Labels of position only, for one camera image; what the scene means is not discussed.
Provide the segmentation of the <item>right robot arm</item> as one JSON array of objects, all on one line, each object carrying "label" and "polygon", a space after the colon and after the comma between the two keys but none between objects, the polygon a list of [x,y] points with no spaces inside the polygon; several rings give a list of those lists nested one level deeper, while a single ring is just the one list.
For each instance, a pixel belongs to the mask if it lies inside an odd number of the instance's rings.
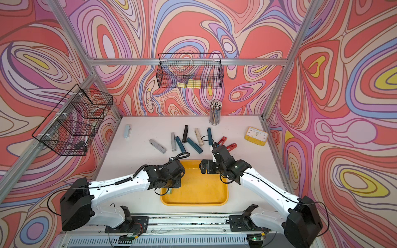
[{"label": "right robot arm", "polygon": [[275,211],[250,205],[241,215],[230,216],[231,231],[259,231],[269,229],[283,233],[296,248],[308,248],[320,236],[323,224],[316,203],[311,198],[288,193],[259,174],[248,162],[235,160],[224,145],[213,145],[213,157],[202,160],[203,174],[220,176],[221,180],[235,182],[268,202]]}]

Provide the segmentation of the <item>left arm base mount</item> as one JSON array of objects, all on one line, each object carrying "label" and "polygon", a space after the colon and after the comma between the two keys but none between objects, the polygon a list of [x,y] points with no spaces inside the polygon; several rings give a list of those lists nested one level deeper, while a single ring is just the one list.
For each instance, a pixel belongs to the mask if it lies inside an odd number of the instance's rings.
[{"label": "left arm base mount", "polygon": [[106,226],[105,233],[107,234],[118,234],[118,233],[132,233],[135,235],[141,235],[146,233],[148,228],[149,217],[147,216],[132,216],[128,207],[121,206],[124,214],[124,221],[117,227],[112,228]]}]

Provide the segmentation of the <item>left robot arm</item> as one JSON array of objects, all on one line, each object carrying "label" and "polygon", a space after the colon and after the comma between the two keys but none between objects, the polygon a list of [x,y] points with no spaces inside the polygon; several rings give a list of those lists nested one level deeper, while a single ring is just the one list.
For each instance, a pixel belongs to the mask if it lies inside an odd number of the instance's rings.
[{"label": "left robot arm", "polygon": [[133,219],[126,206],[104,206],[105,202],[133,192],[181,187],[186,170],[179,160],[164,165],[142,165],[134,174],[107,181],[76,180],[61,197],[63,231],[86,225],[104,225],[108,232],[127,233]]}]

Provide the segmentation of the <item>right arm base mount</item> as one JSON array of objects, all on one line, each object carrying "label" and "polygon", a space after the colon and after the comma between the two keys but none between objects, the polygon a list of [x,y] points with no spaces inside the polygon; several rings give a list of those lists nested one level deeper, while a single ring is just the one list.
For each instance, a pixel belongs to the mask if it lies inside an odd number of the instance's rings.
[{"label": "right arm base mount", "polygon": [[264,227],[259,227],[254,224],[251,219],[252,212],[258,207],[256,204],[250,205],[241,215],[231,215],[225,221],[230,226],[232,232],[243,231],[261,231],[268,233],[271,230]]}]

